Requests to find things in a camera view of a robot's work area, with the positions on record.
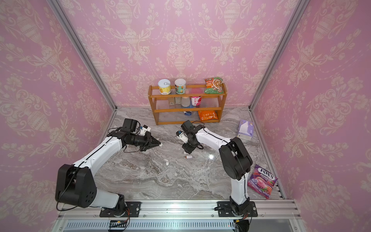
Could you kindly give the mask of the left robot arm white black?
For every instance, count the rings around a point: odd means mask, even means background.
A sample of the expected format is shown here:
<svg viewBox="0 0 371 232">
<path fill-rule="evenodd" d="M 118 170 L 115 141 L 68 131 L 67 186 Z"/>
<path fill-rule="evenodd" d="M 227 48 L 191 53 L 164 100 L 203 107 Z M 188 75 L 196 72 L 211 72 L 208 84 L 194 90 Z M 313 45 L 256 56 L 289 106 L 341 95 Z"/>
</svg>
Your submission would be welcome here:
<svg viewBox="0 0 371 232">
<path fill-rule="evenodd" d="M 152 136 L 148 126 L 134 119 L 125 119 L 121 127 L 109 129 L 105 139 L 90 153 L 73 164 L 59 168 L 55 195 L 57 204 L 68 204 L 72 209 L 108 209 L 115 217 L 128 213 L 124 195 L 98 189 L 94 179 L 98 170 L 127 146 L 135 146 L 142 152 L 160 147 L 161 142 Z"/>
</svg>

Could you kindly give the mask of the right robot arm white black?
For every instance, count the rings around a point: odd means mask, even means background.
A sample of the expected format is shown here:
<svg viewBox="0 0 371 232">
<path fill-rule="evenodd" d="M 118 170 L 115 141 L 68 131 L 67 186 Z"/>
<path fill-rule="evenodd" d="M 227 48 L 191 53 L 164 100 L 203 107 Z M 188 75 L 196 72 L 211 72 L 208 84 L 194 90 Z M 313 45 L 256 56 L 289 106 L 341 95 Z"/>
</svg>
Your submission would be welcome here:
<svg viewBox="0 0 371 232">
<path fill-rule="evenodd" d="M 237 216 L 252 217 L 253 205 L 246 191 L 247 175 L 253 160 L 240 138 L 232 139 L 218 135 L 204 125 L 193 125 L 186 121 L 176 136 L 184 143 L 182 148 L 191 154 L 196 148 L 203 149 L 206 145 L 219 152 L 226 174 L 231 178 L 230 206 Z"/>
</svg>

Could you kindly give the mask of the orange snack bag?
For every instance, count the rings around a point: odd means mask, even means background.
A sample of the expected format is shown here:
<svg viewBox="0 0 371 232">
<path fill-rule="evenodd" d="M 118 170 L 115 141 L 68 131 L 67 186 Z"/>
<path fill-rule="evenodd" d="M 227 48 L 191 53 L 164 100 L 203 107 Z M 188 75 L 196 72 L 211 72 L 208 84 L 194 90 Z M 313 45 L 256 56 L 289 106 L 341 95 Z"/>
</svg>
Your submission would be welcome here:
<svg viewBox="0 0 371 232">
<path fill-rule="evenodd" d="M 214 110 L 204 110 L 198 112 L 200 121 L 218 120 L 218 115 Z"/>
</svg>

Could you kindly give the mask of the wooden shelf rack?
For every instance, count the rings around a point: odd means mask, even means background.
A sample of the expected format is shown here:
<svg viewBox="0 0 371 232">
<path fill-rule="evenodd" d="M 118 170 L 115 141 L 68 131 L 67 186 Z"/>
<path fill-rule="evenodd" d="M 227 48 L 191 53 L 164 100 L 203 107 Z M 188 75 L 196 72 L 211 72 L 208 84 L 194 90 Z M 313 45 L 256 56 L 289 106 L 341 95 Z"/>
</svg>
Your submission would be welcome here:
<svg viewBox="0 0 371 232">
<path fill-rule="evenodd" d="M 204 123 L 220 122 L 227 99 L 227 87 L 223 83 L 221 94 L 207 94 L 205 84 L 186 86 L 185 94 L 177 94 L 175 86 L 171 93 L 163 95 L 159 86 L 150 86 L 148 99 L 157 125 L 182 124 L 184 121 L 200 121 L 199 111 L 214 111 L 216 119 L 205 120 Z"/>
</svg>

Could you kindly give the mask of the pink white cup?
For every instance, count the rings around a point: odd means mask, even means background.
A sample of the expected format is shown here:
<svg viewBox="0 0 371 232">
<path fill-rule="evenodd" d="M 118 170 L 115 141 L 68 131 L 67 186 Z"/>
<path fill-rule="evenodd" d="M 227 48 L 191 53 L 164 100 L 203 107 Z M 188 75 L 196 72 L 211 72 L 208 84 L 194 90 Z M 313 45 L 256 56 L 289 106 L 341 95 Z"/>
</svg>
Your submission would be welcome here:
<svg viewBox="0 0 371 232">
<path fill-rule="evenodd" d="M 200 106 L 201 105 L 201 101 L 202 101 L 202 97 L 201 96 L 193 96 L 191 97 L 191 104 L 192 106 Z"/>
</svg>

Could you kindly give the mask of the white plastic bottle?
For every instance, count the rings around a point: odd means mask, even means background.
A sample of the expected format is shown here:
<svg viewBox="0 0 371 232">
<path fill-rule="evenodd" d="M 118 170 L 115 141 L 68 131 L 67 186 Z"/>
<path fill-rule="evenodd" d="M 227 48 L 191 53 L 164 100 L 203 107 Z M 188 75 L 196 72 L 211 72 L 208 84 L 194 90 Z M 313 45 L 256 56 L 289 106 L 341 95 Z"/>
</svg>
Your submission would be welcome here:
<svg viewBox="0 0 371 232">
<path fill-rule="evenodd" d="M 189 107 L 191 105 L 189 97 L 182 97 L 181 98 L 181 106 L 182 107 Z"/>
</svg>

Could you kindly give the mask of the purple tissue box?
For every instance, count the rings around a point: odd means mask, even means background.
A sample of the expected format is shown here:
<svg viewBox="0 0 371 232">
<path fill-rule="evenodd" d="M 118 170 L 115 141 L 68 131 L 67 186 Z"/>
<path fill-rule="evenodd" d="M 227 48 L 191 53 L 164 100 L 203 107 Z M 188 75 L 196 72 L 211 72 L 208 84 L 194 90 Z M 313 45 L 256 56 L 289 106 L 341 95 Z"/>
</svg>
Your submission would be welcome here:
<svg viewBox="0 0 371 232">
<path fill-rule="evenodd" d="M 240 120 L 237 137 L 243 140 L 251 141 L 254 136 L 254 124 L 251 121 Z"/>
</svg>

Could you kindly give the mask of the yellow white can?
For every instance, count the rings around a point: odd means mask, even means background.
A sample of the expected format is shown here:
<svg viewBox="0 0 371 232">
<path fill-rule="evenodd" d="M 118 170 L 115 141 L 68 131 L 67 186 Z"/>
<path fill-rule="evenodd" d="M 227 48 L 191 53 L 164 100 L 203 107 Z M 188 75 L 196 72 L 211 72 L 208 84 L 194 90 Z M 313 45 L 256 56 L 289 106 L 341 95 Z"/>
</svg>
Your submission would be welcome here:
<svg viewBox="0 0 371 232">
<path fill-rule="evenodd" d="M 169 95 L 171 93 L 171 81 L 168 79 L 161 79 L 158 82 L 158 89 L 161 95 Z"/>
</svg>

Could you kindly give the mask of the green orange can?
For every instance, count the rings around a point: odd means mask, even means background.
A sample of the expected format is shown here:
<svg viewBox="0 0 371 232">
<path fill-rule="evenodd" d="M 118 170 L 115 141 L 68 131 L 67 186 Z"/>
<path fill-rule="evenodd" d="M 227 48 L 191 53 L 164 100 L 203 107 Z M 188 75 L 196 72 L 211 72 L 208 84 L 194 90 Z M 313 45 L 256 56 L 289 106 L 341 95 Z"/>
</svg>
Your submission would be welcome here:
<svg viewBox="0 0 371 232">
<path fill-rule="evenodd" d="M 186 92 L 186 80 L 179 78 L 175 80 L 175 92 L 176 94 L 185 94 Z"/>
</svg>

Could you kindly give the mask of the green red snack packet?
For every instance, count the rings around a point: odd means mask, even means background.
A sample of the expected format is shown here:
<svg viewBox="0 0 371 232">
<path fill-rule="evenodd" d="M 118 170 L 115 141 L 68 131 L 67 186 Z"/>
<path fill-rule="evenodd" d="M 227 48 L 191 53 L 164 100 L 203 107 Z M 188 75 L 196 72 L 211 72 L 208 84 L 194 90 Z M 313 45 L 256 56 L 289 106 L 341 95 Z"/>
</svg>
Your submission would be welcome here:
<svg viewBox="0 0 371 232">
<path fill-rule="evenodd" d="M 206 89 L 205 94 L 223 94 L 223 79 L 220 77 L 212 77 L 205 79 Z"/>
</svg>

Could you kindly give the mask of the purple candy bag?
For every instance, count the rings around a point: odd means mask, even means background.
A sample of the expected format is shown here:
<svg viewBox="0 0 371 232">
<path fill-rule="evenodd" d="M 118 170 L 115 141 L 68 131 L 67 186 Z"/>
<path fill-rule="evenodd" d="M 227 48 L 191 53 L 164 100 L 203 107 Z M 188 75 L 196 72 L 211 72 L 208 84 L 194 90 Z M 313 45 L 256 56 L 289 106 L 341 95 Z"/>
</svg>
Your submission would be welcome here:
<svg viewBox="0 0 371 232">
<path fill-rule="evenodd" d="M 256 164 L 247 185 L 256 193 L 269 199 L 277 180 L 278 178 L 271 172 Z"/>
</svg>

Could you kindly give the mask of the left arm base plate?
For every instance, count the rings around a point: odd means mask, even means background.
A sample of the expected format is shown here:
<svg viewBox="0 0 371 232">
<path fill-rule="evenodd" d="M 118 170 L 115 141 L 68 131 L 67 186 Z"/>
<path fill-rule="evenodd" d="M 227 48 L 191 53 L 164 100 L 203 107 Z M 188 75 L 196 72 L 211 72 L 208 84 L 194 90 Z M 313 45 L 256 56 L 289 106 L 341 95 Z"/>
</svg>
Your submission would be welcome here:
<svg viewBox="0 0 371 232">
<path fill-rule="evenodd" d="M 101 218 L 109 218 L 109 217 L 130 217 L 130 218 L 138 218 L 139 213 L 141 210 L 141 202 L 125 202 L 119 204 L 118 207 L 115 208 L 105 208 L 103 207 L 100 211 Z"/>
</svg>

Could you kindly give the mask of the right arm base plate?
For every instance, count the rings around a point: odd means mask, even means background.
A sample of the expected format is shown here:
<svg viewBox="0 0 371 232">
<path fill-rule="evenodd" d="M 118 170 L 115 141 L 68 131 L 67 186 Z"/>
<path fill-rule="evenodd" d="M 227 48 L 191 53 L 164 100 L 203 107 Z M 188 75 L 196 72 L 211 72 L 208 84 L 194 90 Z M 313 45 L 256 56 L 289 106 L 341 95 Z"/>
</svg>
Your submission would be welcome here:
<svg viewBox="0 0 371 232">
<path fill-rule="evenodd" d="M 219 217 L 257 217 L 258 212 L 255 202 L 246 201 L 237 205 L 234 201 L 219 201 L 214 208 Z"/>
</svg>

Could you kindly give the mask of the aluminium front rail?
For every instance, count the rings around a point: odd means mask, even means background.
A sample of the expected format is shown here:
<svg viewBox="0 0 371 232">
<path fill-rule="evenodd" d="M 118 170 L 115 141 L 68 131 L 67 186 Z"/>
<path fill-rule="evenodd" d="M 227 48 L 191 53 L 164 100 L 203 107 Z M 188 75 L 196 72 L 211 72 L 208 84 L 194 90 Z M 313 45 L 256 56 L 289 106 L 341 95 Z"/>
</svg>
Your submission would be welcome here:
<svg viewBox="0 0 371 232">
<path fill-rule="evenodd" d="M 130 209 L 130 219 L 300 219 L 293 200 L 252 200 L 256 215 L 232 213 L 228 203 L 219 200 L 140 200 L 140 206 Z"/>
</svg>

